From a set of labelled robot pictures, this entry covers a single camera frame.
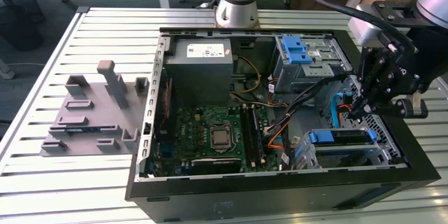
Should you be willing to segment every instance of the chip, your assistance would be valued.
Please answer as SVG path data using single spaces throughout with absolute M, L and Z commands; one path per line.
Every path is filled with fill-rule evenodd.
M 232 127 L 230 124 L 210 127 L 211 148 L 219 152 L 226 152 L 232 147 Z

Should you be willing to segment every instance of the aluminum table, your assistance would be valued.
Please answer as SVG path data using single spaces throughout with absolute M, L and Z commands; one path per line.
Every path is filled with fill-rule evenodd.
M 262 10 L 262 28 L 348 30 L 336 12 Z M 152 223 L 124 201 L 131 155 L 40 157 L 40 144 L 67 94 L 71 74 L 90 82 L 100 60 L 114 60 L 124 81 L 150 77 L 160 27 L 212 27 L 211 10 L 91 8 L 76 13 L 10 130 L 0 142 L 0 223 Z M 350 211 L 238 218 L 254 223 L 448 223 L 448 100 L 438 80 L 423 95 L 426 120 L 407 120 L 442 180 Z

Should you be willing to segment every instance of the floor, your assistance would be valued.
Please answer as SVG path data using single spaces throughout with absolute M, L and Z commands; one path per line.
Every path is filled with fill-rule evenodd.
M 194 8 L 211 0 L 170 0 L 172 8 Z M 159 0 L 38 0 L 46 20 L 38 24 L 44 37 L 44 44 L 28 52 L 16 51 L 0 38 L 0 57 L 6 64 L 12 63 L 42 63 L 46 64 L 54 52 L 60 37 L 72 20 L 78 6 L 91 7 L 140 7 L 159 8 Z M 258 0 L 260 9 L 286 9 L 283 0 Z M 0 120 L 12 120 L 22 106 L 22 103 L 34 86 L 42 71 L 39 65 L 12 65 L 16 72 L 12 80 L 0 78 Z M 8 124 L 0 123 L 0 139 L 8 129 Z

